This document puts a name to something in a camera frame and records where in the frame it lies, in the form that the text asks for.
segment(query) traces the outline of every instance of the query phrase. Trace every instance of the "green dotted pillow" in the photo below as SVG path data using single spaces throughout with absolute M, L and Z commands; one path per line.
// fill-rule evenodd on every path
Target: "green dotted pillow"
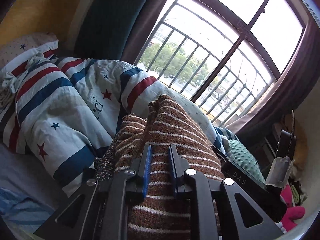
M 228 157 L 237 163 L 240 167 L 249 172 L 255 179 L 265 183 L 265 179 L 260 171 L 259 164 L 255 157 L 239 141 L 229 140 L 230 150 Z

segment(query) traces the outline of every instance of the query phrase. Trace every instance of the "curtain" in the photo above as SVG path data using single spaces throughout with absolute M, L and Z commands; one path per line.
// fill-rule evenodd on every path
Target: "curtain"
M 147 0 L 127 39 L 121 60 L 133 64 L 167 0 Z
M 120 60 L 131 29 L 147 0 L 93 0 L 79 31 L 79 57 Z
M 264 100 L 251 112 L 227 126 L 247 147 L 265 136 L 283 114 L 296 109 L 320 76 L 320 30 L 310 19 L 289 65 Z

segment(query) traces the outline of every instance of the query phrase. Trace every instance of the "pink stuffed animal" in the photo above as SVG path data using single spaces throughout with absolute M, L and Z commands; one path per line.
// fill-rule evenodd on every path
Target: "pink stuffed animal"
M 290 186 L 287 185 L 284 190 L 281 192 L 281 197 L 284 199 L 285 203 L 287 204 L 287 212 L 284 214 L 284 217 L 281 220 L 281 223 L 286 231 L 291 230 L 297 224 L 293 221 L 296 219 L 303 218 L 306 210 L 304 207 L 292 207 L 292 192 Z

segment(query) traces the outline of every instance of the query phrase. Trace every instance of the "brown knit fabric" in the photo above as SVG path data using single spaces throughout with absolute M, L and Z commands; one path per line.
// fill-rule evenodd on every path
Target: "brown knit fabric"
M 115 140 L 115 172 L 129 168 L 145 143 L 152 145 L 147 197 L 129 212 L 128 239 L 189 239 L 190 205 L 172 197 L 167 151 L 175 144 L 191 168 L 222 180 L 220 161 L 202 130 L 173 99 L 161 95 L 149 104 L 147 121 L 135 115 L 124 117 Z

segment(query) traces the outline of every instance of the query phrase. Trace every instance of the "brown plush toy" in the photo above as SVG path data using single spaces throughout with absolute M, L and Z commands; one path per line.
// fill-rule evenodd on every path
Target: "brown plush toy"
M 285 115 L 281 119 L 280 123 L 282 125 L 283 130 L 286 130 L 287 132 L 291 132 L 291 128 L 292 128 L 291 114 Z M 296 166 L 299 171 L 303 171 L 307 161 L 307 155 L 309 151 L 308 139 L 303 127 L 297 121 L 297 119 L 295 119 L 295 122 L 294 122 L 294 135 L 297 137 L 296 148 L 293 156 L 294 166 Z

